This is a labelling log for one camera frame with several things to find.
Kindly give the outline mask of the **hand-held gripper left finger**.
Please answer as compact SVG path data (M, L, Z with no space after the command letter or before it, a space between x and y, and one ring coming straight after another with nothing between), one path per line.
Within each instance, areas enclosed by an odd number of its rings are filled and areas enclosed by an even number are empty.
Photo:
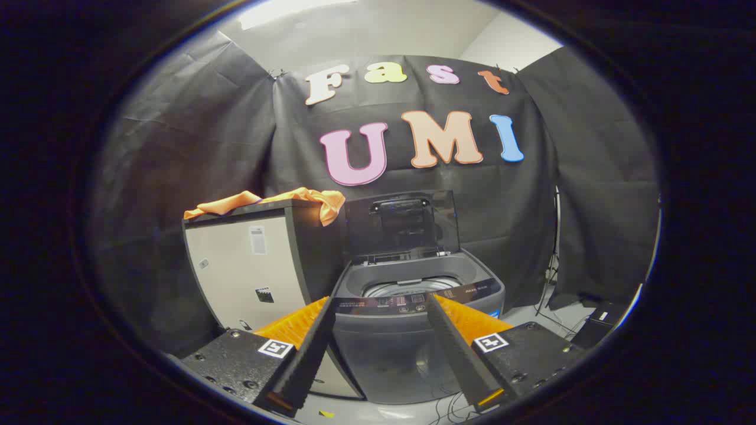
M244 406L293 418L310 393L335 322L330 296L256 332L229 329L180 360L190 374Z

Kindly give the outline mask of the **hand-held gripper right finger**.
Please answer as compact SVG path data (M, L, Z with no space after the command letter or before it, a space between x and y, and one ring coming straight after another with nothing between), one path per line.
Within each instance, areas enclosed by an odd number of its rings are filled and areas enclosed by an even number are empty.
M511 326L435 293L426 299L438 345L478 413L529 397L584 357L579 345L534 321Z

